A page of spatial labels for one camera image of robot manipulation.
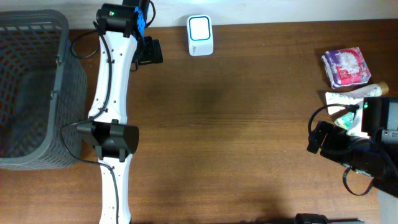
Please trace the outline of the red purple plastic pack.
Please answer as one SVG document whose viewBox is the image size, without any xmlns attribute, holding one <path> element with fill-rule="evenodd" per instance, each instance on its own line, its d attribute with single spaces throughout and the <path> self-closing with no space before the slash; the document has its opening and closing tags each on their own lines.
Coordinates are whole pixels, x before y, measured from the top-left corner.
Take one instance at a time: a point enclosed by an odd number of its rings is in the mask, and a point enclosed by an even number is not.
<svg viewBox="0 0 398 224">
<path fill-rule="evenodd" d="M 367 84 L 371 78 L 359 47 L 326 51 L 321 59 L 332 89 Z"/>
</svg>

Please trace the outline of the teal Kleenex tissue pack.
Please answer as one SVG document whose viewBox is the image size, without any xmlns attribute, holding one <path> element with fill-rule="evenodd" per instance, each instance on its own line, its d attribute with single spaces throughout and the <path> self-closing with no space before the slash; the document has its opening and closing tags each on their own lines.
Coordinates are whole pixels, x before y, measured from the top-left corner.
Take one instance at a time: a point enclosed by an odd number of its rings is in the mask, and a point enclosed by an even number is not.
<svg viewBox="0 0 398 224">
<path fill-rule="evenodd" d="M 354 121 L 354 117 L 355 117 L 355 114 L 353 112 L 348 112 L 348 113 L 344 114 L 343 116 L 334 120 L 334 124 L 340 128 L 349 130 L 350 126 L 352 125 L 352 123 Z"/>
</svg>

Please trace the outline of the white tube brown cap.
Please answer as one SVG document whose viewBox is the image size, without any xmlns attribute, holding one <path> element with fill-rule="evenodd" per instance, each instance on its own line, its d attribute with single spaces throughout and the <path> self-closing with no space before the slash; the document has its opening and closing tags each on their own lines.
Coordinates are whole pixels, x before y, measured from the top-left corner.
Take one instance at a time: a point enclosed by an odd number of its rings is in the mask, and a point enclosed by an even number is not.
<svg viewBox="0 0 398 224">
<path fill-rule="evenodd" d="M 357 90 L 335 93 L 326 92 L 325 99 L 328 105 L 342 104 L 342 105 L 356 105 L 363 101 L 365 97 L 379 97 L 388 94 L 389 87 L 386 82 L 367 85 Z"/>
</svg>

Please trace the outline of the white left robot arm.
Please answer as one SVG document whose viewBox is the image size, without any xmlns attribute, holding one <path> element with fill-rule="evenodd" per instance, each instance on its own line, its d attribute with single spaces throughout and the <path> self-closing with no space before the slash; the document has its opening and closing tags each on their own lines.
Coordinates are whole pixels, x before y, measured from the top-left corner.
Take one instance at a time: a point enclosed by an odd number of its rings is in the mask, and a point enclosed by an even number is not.
<svg viewBox="0 0 398 224">
<path fill-rule="evenodd" d="M 160 42 L 144 34 L 154 18 L 152 1 L 105 3 L 93 25 L 100 54 L 95 97 L 88 118 L 76 124 L 93 146 L 101 169 L 100 223 L 131 223 L 129 169 L 139 143 L 139 128 L 127 123 L 129 75 L 141 65 L 162 63 Z"/>
</svg>

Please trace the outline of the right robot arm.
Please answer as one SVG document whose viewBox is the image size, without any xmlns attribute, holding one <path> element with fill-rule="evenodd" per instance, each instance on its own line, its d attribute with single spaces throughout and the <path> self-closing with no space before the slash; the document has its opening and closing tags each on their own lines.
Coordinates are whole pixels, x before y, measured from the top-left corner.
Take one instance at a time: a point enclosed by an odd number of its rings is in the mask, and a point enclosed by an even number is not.
<svg viewBox="0 0 398 224">
<path fill-rule="evenodd" d="M 378 189 L 382 222 L 397 223 L 397 98 L 365 97 L 361 106 L 344 107 L 363 112 L 361 131 L 367 136 L 349 136 L 347 130 L 319 121 L 308 128 L 307 151 L 344 166 L 343 185 L 350 172 L 370 177 L 364 193 Z"/>
</svg>

